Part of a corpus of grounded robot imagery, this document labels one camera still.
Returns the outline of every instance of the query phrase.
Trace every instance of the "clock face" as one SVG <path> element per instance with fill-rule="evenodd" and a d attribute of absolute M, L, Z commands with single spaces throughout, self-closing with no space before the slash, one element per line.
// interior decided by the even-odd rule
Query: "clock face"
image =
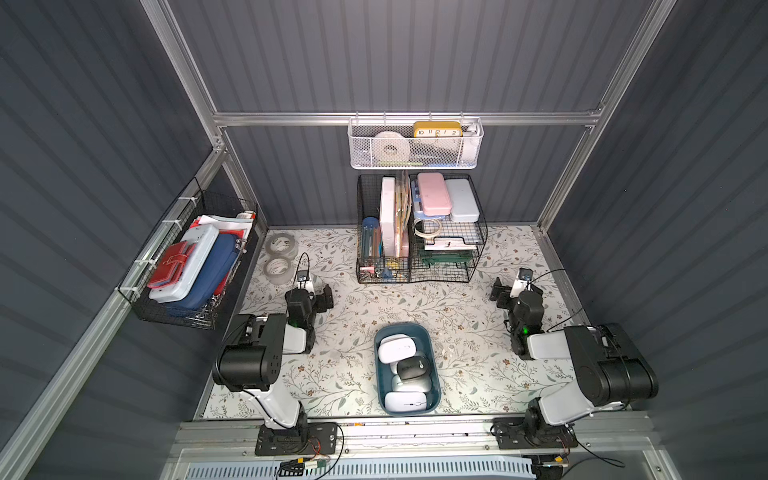
<path fill-rule="evenodd" d="M 460 133 L 455 128 L 420 128 L 416 135 L 418 137 L 458 137 Z"/>

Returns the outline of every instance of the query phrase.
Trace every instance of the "yellow clock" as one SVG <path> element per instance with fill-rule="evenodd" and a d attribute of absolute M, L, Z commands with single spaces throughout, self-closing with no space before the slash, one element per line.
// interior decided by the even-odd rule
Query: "yellow clock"
<path fill-rule="evenodd" d="M 457 121 L 417 121 L 413 124 L 413 137 L 461 137 L 462 126 Z"/>

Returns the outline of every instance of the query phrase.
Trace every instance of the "white mesh basket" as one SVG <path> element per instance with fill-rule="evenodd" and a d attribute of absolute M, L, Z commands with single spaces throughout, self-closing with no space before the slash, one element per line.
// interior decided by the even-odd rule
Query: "white mesh basket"
<path fill-rule="evenodd" d="M 479 118 L 439 118 L 459 122 L 464 132 L 461 137 L 413 138 L 413 124 L 422 120 L 428 118 L 350 118 L 347 134 L 352 168 L 457 170 L 477 167 L 483 137 Z"/>

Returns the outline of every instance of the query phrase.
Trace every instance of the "computer mouse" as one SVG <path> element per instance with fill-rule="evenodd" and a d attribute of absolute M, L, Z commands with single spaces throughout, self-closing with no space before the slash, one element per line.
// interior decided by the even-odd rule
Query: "computer mouse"
<path fill-rule="evenodd" d="M 392 377 L 393 392 L 421 392 L 427 393 L 432 389 L 432 379 L 429 375 L 417 376 L 414 379 L 403 380 L 399 375 Z"/>
<path fill-rule="evenodd" d="M 432 366 L 424 356 L 412 356 L 397 362 L 397 374 L 403 380 L 414 379 L 418 376 L 429 375 Z"/>
<path fill-rule="evenodd" d="M 416 350 L 416 353 L 414 353 L 414 356 L 424 356 L 424 352 L 422 352 L 421 350 Z M 392 374 L 393 375 L 397 375 L 397 362 L 390 363 L 389 364 L 389 369 L 392 370 Z"/>
<path fill-rule="evenodd" d="M 416 344 L 409 336 L 379 344 L 379 361 L 381 363 L 399 362 L 416 353 Z"/>
<path fill-rule="evenodd" d="M 408 336 L 405 333 L 396 333 L 395 335 L 385 336 L 384 338 L 382 338 L 382 342 L 380 345 L 383 345 L 387 342 L 391 342 L 393 340 L 407 339 L 407 338 Z"/>
<path fill-rule="evenodd" d="M 384 408 L 390 412 L 427 410 L 427 396 L 421 392 L 390 392 L 384 397 Z"/>

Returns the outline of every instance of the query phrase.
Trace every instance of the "blue pencil case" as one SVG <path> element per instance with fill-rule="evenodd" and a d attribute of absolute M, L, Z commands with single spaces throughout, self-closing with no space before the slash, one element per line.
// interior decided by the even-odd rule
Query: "blue pencil case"
<path fill-rule="evenodd" d="M 240 247 L 237 235 L 222 233 L 216 239 L 214 246 L 197 274 L 192 290 L 181 300 L 168 302 L 163 305 L 171 316 L 186 316 L 189 310 L 200 309 L 214 294 L 221 280 L 230 272 L 237 260 Z"/>

